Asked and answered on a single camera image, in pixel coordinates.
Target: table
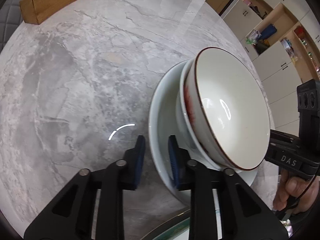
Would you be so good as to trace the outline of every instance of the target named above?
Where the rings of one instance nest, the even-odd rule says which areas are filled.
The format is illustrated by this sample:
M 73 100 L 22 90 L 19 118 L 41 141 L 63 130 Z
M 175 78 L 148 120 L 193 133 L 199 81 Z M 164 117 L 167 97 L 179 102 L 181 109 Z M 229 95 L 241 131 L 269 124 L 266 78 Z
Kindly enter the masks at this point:
M 17 232 L 79 169 L 105 168 L 139 134 L 148 142 L 160 78 L 208 46 L 235 55 L 261 85 L 237 38 L 202 0 L 77 0 L 41 25 L 22 23 L 0 54 L 0 209 Z M 125 124 L 135 126 L 108 140 Z M 273 193 L 261 193 L 269 205 L 275 175 L 263 163 L 256 182 L 273 181 Z M 182 208 L 147 146 L 140 186 L 124 194 L 126 239 Z

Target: gray chair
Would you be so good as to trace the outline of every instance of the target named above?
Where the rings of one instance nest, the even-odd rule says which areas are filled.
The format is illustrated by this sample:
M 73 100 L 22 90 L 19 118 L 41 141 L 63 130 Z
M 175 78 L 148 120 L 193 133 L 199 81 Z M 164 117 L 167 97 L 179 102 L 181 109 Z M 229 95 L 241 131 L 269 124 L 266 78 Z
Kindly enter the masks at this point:
M 0 52 L 23 21 L 19 1 L 6 0 L 0 9 Z

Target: plate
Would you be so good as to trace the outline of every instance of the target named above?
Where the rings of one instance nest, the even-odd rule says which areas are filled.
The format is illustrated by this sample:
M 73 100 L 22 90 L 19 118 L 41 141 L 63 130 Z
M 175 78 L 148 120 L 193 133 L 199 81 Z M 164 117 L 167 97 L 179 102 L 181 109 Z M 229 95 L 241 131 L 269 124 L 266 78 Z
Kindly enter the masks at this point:
M 199 152 L 184 142 L 176 121 L 176 99 L 179 92 L 180 75 L 187 61 L 173 66 L 160 80 L 153 94 L 149 109 L 149 143 L 151 155 L 163 183 L 169 191 L 186 205 L 190 205 L 191 191 L 178 191 L 172 180 L 171 164 L 168 152 L 168 138 L 175 135 L 179 147 L 188 150 L 190 157 L 197 160 Z M 242 171 L 239 176 L 251 185 L 258 170 Z

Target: wooden shelf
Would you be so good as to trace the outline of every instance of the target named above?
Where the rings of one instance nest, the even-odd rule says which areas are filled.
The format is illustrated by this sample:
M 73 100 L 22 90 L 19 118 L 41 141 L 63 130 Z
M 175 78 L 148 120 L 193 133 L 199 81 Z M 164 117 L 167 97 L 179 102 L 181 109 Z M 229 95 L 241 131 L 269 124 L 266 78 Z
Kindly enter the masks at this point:
M 308 52 L 310 51 L 314 55 L 315 59 L 316 55 L 313 53 L 313 50 L 307 50 L 307 48 L 302 44 L 301 40 L 294 32 L 295 28 L 292 28 L 286 34 L 285 38 L 287 38 L 291 42 L 292 48 L 295 54 L 298 56 L 298 60 L 293 62 L 298 75 L 300 76 L 302 82 L 306 82 L 312 78 L 315 80 L 320 80 L 318 73 L 308 55 Z
M 261 16 L 263 16 L 265 13 L 269 14 L 273 10 L 273 8 L 270 5 L 268 5 L 264 0 L 248 0 L 248 1 L 250 1 L 253 6 L 258 7 L 258 10 Z
M 255 30 L 262 32 L 268 25 L 273 24 L 277 32 L 267 39 L 270 46 L 272 46 L 285 36 L 297 23 L 297 18 L 282 3 L 279 3 Z

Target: marble tabletop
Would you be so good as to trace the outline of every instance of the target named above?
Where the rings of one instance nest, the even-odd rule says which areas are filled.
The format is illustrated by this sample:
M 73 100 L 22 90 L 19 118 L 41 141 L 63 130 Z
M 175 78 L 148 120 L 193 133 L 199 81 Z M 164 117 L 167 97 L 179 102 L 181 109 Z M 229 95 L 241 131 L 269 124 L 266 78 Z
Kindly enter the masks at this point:
M 237 38 L 202 0 L 77 0 L 40 25 L 23 22 L 0 54 L 0 209 L 18 233 L 79 169 L 105 168 L 139 134 L 148 142 L 157 83 L 208 46 L 235 55 L 261 85 Z M 275 177 L 268 165 L 257 189 Z M 275 187 L 260 195 L 269 206 Z M 147 145 L 139 188 L 124 193 L 126 239 L 184 207 Z

